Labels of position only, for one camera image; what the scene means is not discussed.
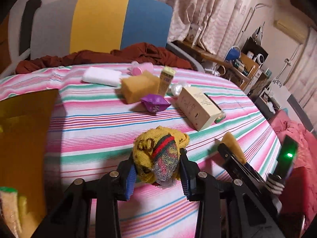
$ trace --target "purple snack bag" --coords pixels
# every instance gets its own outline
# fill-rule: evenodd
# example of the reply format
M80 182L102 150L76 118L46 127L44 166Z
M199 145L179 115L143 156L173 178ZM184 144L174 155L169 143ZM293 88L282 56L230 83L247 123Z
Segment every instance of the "purple snack bag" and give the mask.
M143 102L147 110L152 113L164 111L171 105L162 96L154 94L149 94L141 98L141 101Z

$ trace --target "air conditioner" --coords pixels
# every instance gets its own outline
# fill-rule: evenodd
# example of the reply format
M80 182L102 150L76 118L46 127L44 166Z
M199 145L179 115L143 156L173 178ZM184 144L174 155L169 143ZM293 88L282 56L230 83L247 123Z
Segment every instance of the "air conditioner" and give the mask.
M304 44L308 36L308 26L303 22L295 22L288 17L274 21L274 27L282 31L300 44Z

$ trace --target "metal screw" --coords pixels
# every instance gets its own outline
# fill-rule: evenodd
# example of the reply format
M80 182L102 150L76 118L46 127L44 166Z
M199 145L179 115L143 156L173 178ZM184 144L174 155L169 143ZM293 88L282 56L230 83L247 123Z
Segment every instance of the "metal screw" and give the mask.
M200 171L198 173L198 176L201 177L201 178L206 178L207 177L207 173L206 172L203 172L203 171Z
M74 184L75 184L75 185L80 185L80 184L82 184L82 182L83 182L83 179L82 179L82 178L77 178L77 179L74 181Z
M111 171L109 175L111 177L118 177L119 176L119 172L118 171Z
M235 185L241 186L243 184L243 182L240 179L235 179L234 181Z

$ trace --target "brown blanket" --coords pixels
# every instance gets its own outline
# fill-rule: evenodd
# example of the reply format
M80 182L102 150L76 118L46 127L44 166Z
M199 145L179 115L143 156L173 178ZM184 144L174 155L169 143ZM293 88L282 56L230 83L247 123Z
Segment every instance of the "brown blanket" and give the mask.
M191 64L163 47L156 47L148 43L139 43L124 48L112 50L110 53L97 53L83 50L64 57L46 55L31 61L19 62L16 73L26 74L47 67L69 66L89 63L138 63L151 62L154 65L167 65L183 69L193 69Z

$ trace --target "brown sponge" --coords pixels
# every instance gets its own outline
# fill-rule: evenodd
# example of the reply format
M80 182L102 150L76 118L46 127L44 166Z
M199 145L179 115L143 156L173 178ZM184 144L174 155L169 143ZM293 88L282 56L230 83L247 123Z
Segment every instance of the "brown sponge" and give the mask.
M148 94L157 94L160 79L148 71L139 76L131 76L121 81L121 93L128 104L139 102Z
M237 157L241 164L245 164L247 162L242 149L240 148L236 138L231 134L231 132L227 132L220 143L224 143L231 152Z

